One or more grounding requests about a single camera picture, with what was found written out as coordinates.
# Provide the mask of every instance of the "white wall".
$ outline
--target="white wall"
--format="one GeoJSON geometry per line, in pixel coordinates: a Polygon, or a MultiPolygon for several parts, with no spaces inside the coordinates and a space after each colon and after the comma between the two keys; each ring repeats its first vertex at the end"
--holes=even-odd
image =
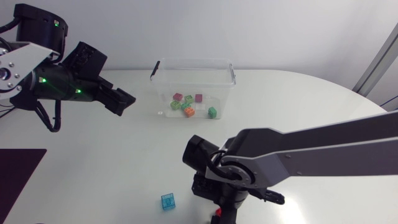
{"type": "MultiPolygon", "coordinates": [[[[2,24],[17,2],[0,0],[2,24]]],[[[108,56],[105,69],[153,68],[161,57],[224,57],[235,68],[289,70],[347,88],[398,22],[397,0],[24,2],[64,18],[67,53],[87,42],[108,56]]]]}

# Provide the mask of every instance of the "white table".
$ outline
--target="white table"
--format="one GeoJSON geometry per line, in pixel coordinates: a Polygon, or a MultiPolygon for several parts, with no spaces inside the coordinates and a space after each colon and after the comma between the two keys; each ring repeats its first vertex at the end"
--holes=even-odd
{"type": "MultiPolygon", "coordinates": [[[[192,135],[220,145],[244,128],[287,132],[385,112],[319,78],[237,70],[221,120],[166,118],[158,115],[150,72],[102,73],[137,98],[122,117],[98,102],[64,102],[57,134],[34,112],[0,119],[2,148],[48,149],[5,223],[206,223],[217,206],[192,194],[195,171],[182,162],[192,135]],[[176,208],[163,212],[160,196],[171,192],[176,208]]],[[[53,113],[52,101],[44,106],[53,113]]],[[[291,177],[271,189],[285,195],[285,205],[249,196],[238,224],[398,223],[396,176],[291,177]]]]}

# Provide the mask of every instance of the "green cube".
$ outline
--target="green cube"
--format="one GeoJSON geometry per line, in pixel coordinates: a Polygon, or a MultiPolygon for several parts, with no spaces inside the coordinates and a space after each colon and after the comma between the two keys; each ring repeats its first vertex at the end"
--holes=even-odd
{"type": "Polygon", "coordinates": [[[216,118],[217,117],[217,110],[214,109],[214,107],[209,108],[209,115],[211,118],[216,118]]]}
{"type": "Polygon", "coordinates": [[[181,103],[177,100],[174,100],[173,102],[171,102],[170,106],[173,108],[173,110],[177,110],[181,107],[181,103]]]}
{"type": "Polygon", "coordinates": [[[191,95],[185,96],[186,103],[193,103],[193,97],[191,95]]]}
{"type": "Polygon", "coordinates": [[[185,110],[185,109],[188,108],[188,107],[191,107],[191,104],[189,104],[189,103],[183,103],[183,104],[181,104],[181,109],[182,109],[182,110],[185,110]]]}

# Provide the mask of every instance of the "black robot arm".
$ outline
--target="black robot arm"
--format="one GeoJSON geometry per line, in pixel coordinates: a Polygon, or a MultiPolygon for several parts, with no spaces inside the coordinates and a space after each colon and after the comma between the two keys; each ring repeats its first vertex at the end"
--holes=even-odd
{"type": "MultiPolygon", "coordinates": [[[[222,147],[194,136],[183,161],[197,171],[193,193],[222,210],[239,208],[248,194],[283,204],[267,188],[290,176],[397,175],[398,112],[291,133],[245,129],[222,147]]],[[[235,223],[222,214],[213,219],[235,223]]]]}

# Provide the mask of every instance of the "metal frame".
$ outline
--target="metal frame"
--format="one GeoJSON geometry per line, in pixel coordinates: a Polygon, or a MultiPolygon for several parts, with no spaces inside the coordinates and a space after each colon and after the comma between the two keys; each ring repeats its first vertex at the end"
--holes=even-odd
{"type": "Polygon", "coordinates": [[[0,80],[0,100],[11,98],[21,92],[19,85],[33,69],[46,59],[53,51],[37,44],[27,43],[19,49],[0,55],[0,68],[6,68],[11,76],[0,80]]]}
{"type": "Polygon", "coordinates": [[[367,96],[398,56],[398,24],[392,30],[353,91],[367,96]]]}

